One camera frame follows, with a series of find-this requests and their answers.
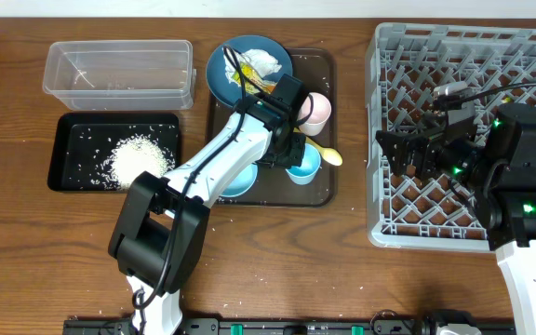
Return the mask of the light blue plastic cup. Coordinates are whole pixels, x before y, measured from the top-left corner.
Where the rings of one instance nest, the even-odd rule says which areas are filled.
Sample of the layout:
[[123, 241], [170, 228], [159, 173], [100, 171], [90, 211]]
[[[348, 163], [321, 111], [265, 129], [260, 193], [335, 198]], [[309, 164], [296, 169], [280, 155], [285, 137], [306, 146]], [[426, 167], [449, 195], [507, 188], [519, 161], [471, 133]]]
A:
[[306, 144], [303, 158], [299, 167], [286, 170], [289, 178], [298, 185], [309, 184], [321, 166], [321, 155], [311, 144]]

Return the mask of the pink plastic cup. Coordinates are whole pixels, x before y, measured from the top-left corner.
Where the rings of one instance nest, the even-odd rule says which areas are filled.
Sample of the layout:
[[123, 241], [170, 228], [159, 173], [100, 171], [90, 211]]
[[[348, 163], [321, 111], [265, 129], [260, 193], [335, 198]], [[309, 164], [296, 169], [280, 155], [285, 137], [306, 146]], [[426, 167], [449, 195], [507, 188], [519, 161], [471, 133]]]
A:
[[325, 127], [332, 107], [328, 98], [320, 93], [311, 92], [298, 114], [298, 129], [308, 136], [318, 135]]

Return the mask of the light blue small bowl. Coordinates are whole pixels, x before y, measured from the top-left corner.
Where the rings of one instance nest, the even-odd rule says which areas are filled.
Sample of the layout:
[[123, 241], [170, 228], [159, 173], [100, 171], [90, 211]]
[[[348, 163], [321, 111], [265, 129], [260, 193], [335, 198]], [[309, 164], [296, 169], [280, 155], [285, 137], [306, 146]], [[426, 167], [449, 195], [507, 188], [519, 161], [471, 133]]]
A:
[[258, 176], [256, 164], [248, 165], [221, 193], [222, 197], [233, 198], [246, 193], [254, 184]]

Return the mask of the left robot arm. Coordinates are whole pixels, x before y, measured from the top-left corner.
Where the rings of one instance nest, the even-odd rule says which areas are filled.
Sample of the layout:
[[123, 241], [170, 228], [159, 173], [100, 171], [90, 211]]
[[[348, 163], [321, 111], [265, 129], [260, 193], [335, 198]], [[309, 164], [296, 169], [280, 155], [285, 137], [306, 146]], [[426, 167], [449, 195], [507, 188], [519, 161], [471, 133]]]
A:
[[289, 74], [269, 93], [243, 91], [224, 128], [193, 158], [131, 183], [108, 247], [133, 291], [131, 333], [177, 330], [179, 291], [199, 262], [210, 210], [245, 168], [301, 165], [305, 137], [296, 128], [308, 97]]

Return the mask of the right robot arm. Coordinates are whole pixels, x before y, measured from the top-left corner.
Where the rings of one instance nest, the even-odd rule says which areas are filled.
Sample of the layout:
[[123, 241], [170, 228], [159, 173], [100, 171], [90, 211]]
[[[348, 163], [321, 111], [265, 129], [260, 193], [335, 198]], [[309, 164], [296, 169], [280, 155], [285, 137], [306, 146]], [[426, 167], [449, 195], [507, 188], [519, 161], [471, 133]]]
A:
[[421, 133], [379, 130], [376, 141], [396, 176], [447, 174], [473, 193], [512, 304], [516, 333], [536, 334], [536, 107], [501, 105], [484, 145], [472, 118]]

